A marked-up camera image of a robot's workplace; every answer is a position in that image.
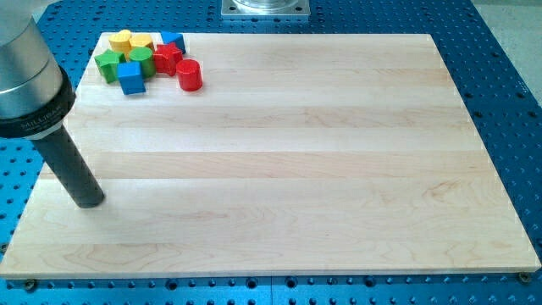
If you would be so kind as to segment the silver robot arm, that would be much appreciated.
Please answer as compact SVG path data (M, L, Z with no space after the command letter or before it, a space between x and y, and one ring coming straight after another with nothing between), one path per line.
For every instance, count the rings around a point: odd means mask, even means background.
M58 129L75 93L33 13L53 0L1 0L1 137L40 139Z

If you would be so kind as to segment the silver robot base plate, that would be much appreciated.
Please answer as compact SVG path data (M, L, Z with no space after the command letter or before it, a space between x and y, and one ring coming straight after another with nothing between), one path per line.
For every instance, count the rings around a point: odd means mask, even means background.
M309 0L222 0L221 14L226 17L278 17L310 14Z

